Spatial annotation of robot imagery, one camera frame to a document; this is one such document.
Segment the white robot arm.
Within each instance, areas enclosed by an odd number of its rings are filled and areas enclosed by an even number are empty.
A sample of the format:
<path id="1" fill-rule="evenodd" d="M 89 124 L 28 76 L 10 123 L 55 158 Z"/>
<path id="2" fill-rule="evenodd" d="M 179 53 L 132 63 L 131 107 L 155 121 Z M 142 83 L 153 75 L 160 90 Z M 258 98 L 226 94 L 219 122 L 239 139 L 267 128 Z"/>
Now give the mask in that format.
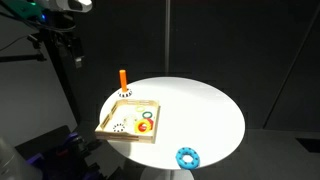
<path id="1" fill-rule="evenodd" d="M 10 8 L 23 6 L 39 7 L 51 11 L 73 11 L 87 13 L 93 7 L 92 0 L 1 0 Z"/>

